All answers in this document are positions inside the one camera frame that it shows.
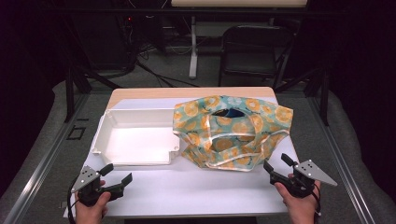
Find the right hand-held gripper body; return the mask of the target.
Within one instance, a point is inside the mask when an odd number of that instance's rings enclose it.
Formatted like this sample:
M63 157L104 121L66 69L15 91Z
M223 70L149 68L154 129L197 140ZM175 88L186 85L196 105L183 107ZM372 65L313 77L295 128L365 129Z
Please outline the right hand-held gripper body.
M290 195L297 198L304 198L314 191L315 181L336 186L337 183L324 171L322 171L312 160L298 163L291 167L293 178L288 178L275 170L270 174L270 183L276 182L284 185Z

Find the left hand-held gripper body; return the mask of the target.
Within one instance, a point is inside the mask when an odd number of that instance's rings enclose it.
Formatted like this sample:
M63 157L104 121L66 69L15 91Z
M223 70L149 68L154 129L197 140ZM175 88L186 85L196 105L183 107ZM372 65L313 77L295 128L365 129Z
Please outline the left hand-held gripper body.
M101 185L101 177L102 175L100 175L98 171L86 165L77 177L77 180L71 188L71 192L76 192L79 201L85 206L95 205L104 192L109 192L111 194L110 201L117 200L123 196L125 187L121 182L117 185L103 187Z

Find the orange print fabric bag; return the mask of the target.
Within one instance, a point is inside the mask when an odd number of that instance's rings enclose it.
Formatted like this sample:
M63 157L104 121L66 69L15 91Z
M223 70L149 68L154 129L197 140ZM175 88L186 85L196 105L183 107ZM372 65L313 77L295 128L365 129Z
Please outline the orange print fabric bag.
M235 108L241 118L213 113ZM290 135L293 110L256 98L213 95L175 106L173 133L187 147L182 156L200 168L248 172L270 159Z

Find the white plastic bin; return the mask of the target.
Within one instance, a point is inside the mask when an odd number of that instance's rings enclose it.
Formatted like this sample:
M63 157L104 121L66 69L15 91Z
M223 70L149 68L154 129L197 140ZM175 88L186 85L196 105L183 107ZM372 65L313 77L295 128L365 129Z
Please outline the white plastic bin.
M167 165L180 153L172 109L108 109L91 152L115 166Z

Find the person's left hand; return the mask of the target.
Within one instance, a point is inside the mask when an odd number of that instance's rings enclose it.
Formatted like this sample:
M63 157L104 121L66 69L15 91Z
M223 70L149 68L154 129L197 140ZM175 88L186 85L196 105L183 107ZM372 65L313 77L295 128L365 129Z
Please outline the person's left hand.
M85 206L79 201L79 197L75 194L76 199L76 218L77 224L101 224L103 217L107 214L107 203L109 202L111 194L104 192L98 199L95 205L89 207Z

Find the person's right hand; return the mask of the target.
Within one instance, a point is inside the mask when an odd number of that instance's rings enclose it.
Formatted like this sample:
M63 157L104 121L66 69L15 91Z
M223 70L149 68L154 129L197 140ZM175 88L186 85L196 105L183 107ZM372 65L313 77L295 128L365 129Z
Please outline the person's right hand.
M318 203L313 195L304 198L293 197L279 182L275 183L275 188L288 209L291 224L315 224L314 216Z

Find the black metal stand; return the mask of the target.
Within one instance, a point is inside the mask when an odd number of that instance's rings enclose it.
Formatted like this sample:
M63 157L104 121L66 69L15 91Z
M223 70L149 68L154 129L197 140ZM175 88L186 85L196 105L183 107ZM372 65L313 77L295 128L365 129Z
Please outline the black metal stand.
M118 89L120 86L113 83L112 81L100 76L92 70L82 67L71 65L68 72L65 75L65 89L66 89L66 117L65 122L68 122L75 114L75 96L74 87L83 94L89 94L92 90L92 86L88 81L88 78L93 78L112 90Z
M310 71L287 81L285 84L275 88L275 92L286 91L289 88L297 85L303 80L308 80L308 84L304 88L304 95L306 97L314 97L315 94L320 91L320 104L319 104L319 116L325 126L329 125L328 121L328 103L329 103L329 86L330 86L330 74L328 68L314 68Z

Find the black folding chair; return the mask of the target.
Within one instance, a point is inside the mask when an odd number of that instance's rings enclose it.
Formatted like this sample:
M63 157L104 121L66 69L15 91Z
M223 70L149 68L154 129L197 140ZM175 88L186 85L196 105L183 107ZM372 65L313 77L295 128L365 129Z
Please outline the black folding chair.
M294 33L282 26L237 25L221 39L218 86L224 76L262 77L275 89L293 43Z

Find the dark equipment cabinet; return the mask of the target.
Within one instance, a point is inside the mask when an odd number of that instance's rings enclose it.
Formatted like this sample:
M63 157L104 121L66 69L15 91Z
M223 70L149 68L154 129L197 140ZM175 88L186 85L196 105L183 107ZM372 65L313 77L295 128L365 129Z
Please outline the dark equipment cabinet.
M125 33L115 15L76 15L73 20L93 69L134 69L135 55L127 49Z

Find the white standing desk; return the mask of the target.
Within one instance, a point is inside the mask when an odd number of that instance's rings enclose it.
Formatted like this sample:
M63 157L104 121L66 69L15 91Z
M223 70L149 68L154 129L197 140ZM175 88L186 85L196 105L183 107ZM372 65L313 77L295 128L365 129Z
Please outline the white standing desk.
M181 9L235 9L235 8L306 8L309 0L171 0L172 7ZM191 64L189 78L197 78L198 49L197 37L220 37L227 28L236 25L237 21L197 21L191 16Z

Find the aluminium rail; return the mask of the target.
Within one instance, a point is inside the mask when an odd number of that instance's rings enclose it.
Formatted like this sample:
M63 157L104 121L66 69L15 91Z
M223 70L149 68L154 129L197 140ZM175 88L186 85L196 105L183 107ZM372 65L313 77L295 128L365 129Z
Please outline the aluminium rail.
M314 113L314 117L318 123L318 126L324 133L325 138L330 145L330 153L332 155L333 163L335 164L337 172L342 179L348 197L355 208L361 224L375 224L375 219L373 218L366 201L363 199L361 190L358 187L352 173L350 172L349 167L347 166L347 162L342 155L340 147L336 143L330 127L326 126L322 121L322 118L319 114L319 105L317 100L315 98L308 97L307 102Z
M75 112L65 122L66 98L62 94L56 95L49 116L27 158L6 193L0 198L0 208L4 209L0 212L0 224L21 222L56 160L64 139L72 129L72 122L88 99L89 94L74 97Z

